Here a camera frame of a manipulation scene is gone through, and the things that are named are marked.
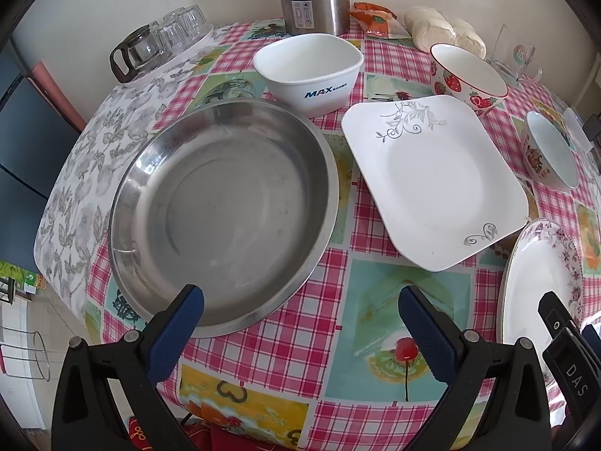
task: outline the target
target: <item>bread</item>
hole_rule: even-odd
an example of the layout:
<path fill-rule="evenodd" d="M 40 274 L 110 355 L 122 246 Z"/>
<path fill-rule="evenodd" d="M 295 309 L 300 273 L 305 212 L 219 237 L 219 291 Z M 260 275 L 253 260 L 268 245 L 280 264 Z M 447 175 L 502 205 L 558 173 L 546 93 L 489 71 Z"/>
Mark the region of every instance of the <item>bread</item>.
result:
<path fill-rule="evenodd" d="M 434 44 L 454 44 L 452 25 L 434 8 L 412 6 L 405 12 L 405 27 L 413 37 L 414 45 L 429 52 Z"/>
<path fill-rule="evenodd" d="M 476 30 L 465 20 L 459 18 L 449 18 L 448 21 L 455 31 L 455 45 L 484 59 L 486 56 L 486 45 L 476 33 Z"/>

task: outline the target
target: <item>white wall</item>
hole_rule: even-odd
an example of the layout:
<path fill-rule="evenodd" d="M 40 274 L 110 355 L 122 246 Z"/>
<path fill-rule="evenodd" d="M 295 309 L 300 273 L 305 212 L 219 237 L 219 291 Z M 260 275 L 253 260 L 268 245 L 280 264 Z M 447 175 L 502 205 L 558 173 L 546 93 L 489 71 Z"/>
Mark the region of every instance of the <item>white wall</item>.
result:
<path fill-rule="evenodd" d="M 358 1 L 379 3 L 399 13 L 410 5 L 433 6 L 470 22 L 491 49 L 501 24 L 507 23 L 537 47 L 543 83 L 566 101 L 578 93 L 593 62 L 593 44 L 564 0 Z M 14 38 L 26 62 L 44 61 L 88 120 L 116 84 L 110 51 L 137 27 L 193 3 L 216 24 L 282 14 L 279 0 L 37 0 Z"/>

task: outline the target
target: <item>blue cabinet door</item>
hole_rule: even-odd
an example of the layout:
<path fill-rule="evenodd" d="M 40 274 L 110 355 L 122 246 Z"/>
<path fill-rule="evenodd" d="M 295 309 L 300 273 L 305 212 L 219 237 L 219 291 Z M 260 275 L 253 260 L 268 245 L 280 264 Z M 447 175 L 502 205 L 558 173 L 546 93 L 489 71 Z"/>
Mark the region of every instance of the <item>blue cabinet door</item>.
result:
<path fill-rule="evenodd" d="M 49 197 L 78 136 L 23 79 L 0 110 L 0 164 Z"/>
<path fill-rule="evenodd" d="M 0 259 L 39 273 L 34 242 L 46 200 L 0 170 Z"/>
<path fill-rule="evenodd" d="M 0 53 L 0 97 L 19 75 L 19 69 L 7 52 Z"/>

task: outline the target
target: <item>red cloth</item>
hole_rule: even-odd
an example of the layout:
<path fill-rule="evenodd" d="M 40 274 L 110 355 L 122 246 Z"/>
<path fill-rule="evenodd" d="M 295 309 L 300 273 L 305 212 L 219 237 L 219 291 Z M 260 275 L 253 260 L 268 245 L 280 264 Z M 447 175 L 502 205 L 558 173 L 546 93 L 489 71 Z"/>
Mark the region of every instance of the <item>red cloth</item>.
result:
<path fill-rule="evenodd" d="M 184 425 L 184 430 L 188 434 L 190 441 L 196 445 L 199 451 L 213 451 L 211 445 L 211 430 L 202 422 L 195 424 Z M 135 417 L 129 418 L 129 438 L 131 443 L 138 449 L 151 451 L 152 446 L 146 439 L 146 436 L 139 426 Z"/>

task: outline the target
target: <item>screw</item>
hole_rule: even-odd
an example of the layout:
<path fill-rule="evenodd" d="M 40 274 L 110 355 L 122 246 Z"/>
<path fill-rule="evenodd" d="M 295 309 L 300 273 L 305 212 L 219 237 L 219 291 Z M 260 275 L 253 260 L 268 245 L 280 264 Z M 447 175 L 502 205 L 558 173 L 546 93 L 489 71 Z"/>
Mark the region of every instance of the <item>screw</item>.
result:
<path fill-rule="evenodd" d="M 520 338 L 520 345 L 524 349 L 532 349 L 533 348 L 532 341 L 530 339 L 528 339 L 527 337 Z"/>
<path fill-rule="evenodd" d="M 480 336 L 476 331 L 467 330 L 464 332 L 465 340 L 470 341 L 471 343 L 477 343 L 480 339 Z"/>
<path fill-rule="evenodd" d="M 123 334 L 123 339 L 126 343 L 136 342 L 138 337 L 140 337 L 140 333 L 136 329 L 132 329 Z"/>
<path fill-rule="evenodd" d="M 69 339 L 69 348 L 79 348 L 81 346 L 82 339 L 79 336 L 74 336 Z"/>

